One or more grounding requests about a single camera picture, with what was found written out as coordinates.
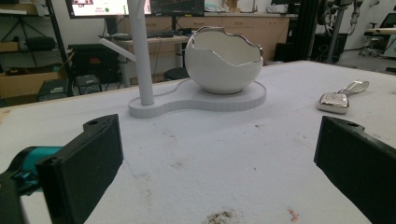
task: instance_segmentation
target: white tabletop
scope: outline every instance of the white tabletop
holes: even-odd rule
[[[324,92],[370,81],[345,115],[318,111]],[[313,162],[322,116],[347,119],[396,147],[396,77],[299,62],[265,66],[266,102],[242,112],[183,110],[136,119],[137,88],[5,108],[0,171],[22,149],[64,146],[82,124],[119,114],[124,163],[86,223],[362,224],[368,219]],[[157,93],[177,83],[155,85]],[[22,197],[31,223],[50,223],[42,193]]]

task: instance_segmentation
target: silver object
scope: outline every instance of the silver object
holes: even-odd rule
[[[368,87],[368,81],[355,80],[339,92],[324,93],[318,102],[318,109],[335,114],[345,114],[349,108],[348,96],[365,91]]]

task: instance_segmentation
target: monitor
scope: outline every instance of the monitor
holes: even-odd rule
[[[66,6],[70,19],[129,15],[127,0],[66,0]],[[146,15],[151,14],[149,0],[146,0],[144,10]]]
[[[388,16],[382,21],[379,28],[394,28],[396,25],[396,13],[389,13]]]
[[[271,5],[300,4],[300,0],[272,0]]]
[[[271,6],[274,5],[287,5],[290,2],[290,0],[272,0],[271,1]]]
[[[155,16],[203,17],[205,0],[151,0],[151,12]]]

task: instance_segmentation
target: lab floor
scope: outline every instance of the lab floor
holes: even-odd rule
[[[336,65],[396,75],[396,73],[386,71],[387,67],[396,67],[396,58],[360,56],[359,50],[344,51]]]

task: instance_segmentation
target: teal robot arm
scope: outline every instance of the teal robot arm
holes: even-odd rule
[[[42,189],[52,223],[84,223],[123,161],[117,115],[83,125],[64,147],[28,147],[0,174],[0,223],[28,223],[22,195]]]

